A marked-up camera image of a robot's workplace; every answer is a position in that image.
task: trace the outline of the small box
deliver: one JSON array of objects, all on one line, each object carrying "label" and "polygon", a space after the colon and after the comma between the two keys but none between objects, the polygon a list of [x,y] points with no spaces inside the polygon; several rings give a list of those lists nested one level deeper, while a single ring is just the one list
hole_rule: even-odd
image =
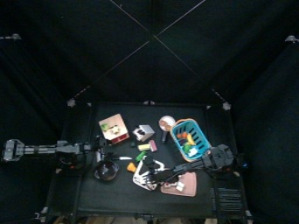
[{"label": "small box", "polygon": [[98,122],[104,138],[116,144],[129,138],[126,126],[120,114],[112,115],[109,118]]},{"label": "small box", "polygon": [[133,131],[133,134],[136,135],[136,140],[141,141],[141,142],[148,137],[150,137],[153,133],[154,133],[154,131],[152,130],[149,125],[138,125]]}]

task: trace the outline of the black fabric wall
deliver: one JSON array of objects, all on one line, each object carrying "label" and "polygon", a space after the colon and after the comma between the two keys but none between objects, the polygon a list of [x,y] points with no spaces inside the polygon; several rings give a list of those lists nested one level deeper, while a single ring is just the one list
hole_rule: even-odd
[{"label": "black fabric wall", "polygon": [[[0,36],[22,38],[0,39],[0,140],[54,144],[72,98],[228,101],[252,163],[249,209],[260,223],[296,223],[299,49],[284,40],[299,32],[297,10],[295,0],[0,1]],[[36,171],[46,178],[25,198],[30,165],[0,169],[0,221],[41,208],[50,178]]]}]

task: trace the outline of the orange object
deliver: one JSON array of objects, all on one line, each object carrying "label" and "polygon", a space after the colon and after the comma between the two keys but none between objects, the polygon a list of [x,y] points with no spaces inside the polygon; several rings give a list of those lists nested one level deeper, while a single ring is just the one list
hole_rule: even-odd
[{"label": "orange object", "polygon": [[182,133],[181,133],[181,138],[185,138],[188,136],[188,133],[184,131]]},{"label": "orange object", "polygon": [[134,166],[133,163],[129,163],[129,164],[128,164],[128,166],[126,166],[126,170],[128,170],[129,172],[136,172],[136,166]]}]

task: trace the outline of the yellow block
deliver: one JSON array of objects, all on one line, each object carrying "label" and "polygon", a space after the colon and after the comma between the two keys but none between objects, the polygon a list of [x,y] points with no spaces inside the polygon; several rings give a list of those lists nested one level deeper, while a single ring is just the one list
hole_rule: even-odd
[{"label": "yellow block", "polygon": [[148,151],[149,148],[150,148],[150,147],[149,147],[149,143],[137,145],[137,149],[138,149],[140,151]]}]

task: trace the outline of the blue plastic basket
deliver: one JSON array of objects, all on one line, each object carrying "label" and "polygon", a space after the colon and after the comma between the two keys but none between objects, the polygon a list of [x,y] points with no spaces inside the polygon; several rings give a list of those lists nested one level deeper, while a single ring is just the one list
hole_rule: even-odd
[{"label": "blue plastic basket", "polygon": [[[196,143],[196,145],[192,146],[192,148],[195,148],[197,151],[197,153],[193,156],[189,156],[188,153],[182,151],[181,139],[177,138],[176,136],[177,134],[181,134],[182,132],[187,132],[191,134],[192,140]],[[188,162],[200,158],[204,152],[211,148],[211,144],[201,133],[201,129],[197,123],[191,118],[181,119],[176,122],[176,124],[172,126],[172,129],[170,129],[170,135],[172,135],[174,144],[180,150],[181,156]]]}]

